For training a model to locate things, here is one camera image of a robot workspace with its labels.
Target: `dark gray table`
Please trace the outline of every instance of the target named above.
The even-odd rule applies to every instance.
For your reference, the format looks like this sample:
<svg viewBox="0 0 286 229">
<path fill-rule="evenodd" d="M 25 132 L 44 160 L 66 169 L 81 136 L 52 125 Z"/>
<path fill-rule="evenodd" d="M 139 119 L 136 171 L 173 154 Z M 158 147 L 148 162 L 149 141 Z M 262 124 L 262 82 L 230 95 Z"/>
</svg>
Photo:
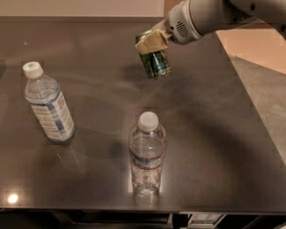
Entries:
<svg viewBox="0 0 286 229">
<path fill-rule="evenodd" d="M 156 21 L 0 18 L 0 208 L 286 213 L 286 166 L 216 35 L 171 44 L 173 72 L 151 81 L 134 37 Z M 70 143 L 48 141 L 24 98 L 30 60 L 61 85 Z M 143 110 L 168 135 L 153 206 L 131 184 L 128 132 Z"/>
</svg>

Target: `can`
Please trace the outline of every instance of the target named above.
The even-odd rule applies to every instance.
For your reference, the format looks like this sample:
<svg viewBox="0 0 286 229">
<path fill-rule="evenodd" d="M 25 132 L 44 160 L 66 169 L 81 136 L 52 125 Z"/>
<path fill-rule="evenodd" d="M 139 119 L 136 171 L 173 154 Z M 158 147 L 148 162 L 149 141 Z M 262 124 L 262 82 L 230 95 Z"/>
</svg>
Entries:
<svg viewBox="0 0 286 229">
<path fill-rule="evenodd" d="M 150 33 L 151 31 L 145 31 L 137 35 L 135 37 L 135 43 L 138 43 Z M 143 55 L 140 54 L 140 57 L 145 72 L 150 79 L 157 79 L 166 76 L 171 72 L 171 66 L 169 65 L 164 51 L 150 52 Z"/>
</svg>

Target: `white bottle cap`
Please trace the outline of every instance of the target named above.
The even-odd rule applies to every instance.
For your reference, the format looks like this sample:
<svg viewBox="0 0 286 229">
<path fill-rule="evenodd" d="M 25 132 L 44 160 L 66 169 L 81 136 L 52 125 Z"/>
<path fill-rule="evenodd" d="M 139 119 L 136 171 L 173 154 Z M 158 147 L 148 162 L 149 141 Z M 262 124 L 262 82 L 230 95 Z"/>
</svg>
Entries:
<svg viewBox="0 0 286 229">
<path fill-rule="evenodd" d="M 138 126 L 144 132 L 154 131 L 158 124 L 158 116 L 153 112 L 145 112 L 139 117 Z"/>
<path fill-rule="evenodd" d="M 29 62 L 23 66 L 23 71 L 28 79 L 39 78 L 44 71 L 38 62 Z"/>
</svg>

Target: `clear plastic bottle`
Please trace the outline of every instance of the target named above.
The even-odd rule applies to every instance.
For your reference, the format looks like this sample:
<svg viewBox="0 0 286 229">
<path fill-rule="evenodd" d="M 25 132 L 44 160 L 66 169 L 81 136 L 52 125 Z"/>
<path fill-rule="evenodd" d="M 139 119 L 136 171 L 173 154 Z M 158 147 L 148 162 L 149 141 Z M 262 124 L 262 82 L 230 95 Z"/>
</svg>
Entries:
<svg viewBox="0 0 286 229">
<path fill-rule="evenodd" d="M 129 135 L 133 192 L 137 197 L 158 196 L 167 139 L 158 117 L 143 113 Z"/>
<path fill-rule="evenodd" d="M 57 81 L 45 75 L 38 62 L 25 64 L 23 71 L 28 79 L 25 97 L 48 139 L 63 142 L 71 138 L 74 123 Z"/>
</svg>

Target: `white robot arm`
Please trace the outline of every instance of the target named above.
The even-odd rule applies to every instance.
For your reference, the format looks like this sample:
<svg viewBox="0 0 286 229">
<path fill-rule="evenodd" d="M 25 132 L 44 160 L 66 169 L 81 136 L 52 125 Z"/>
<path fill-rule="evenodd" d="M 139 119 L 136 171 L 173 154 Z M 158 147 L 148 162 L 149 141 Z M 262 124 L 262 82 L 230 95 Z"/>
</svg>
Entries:
<svg viewBox="0 0 286 229">
<path fill-rule="evenodd" d="M 136 44 L 142 55 L 165 50 L 169 41 L 188 44 L 205 34 L 261 19 L 286 39 L 286 0 L 186 0 Z"/>
</svg>

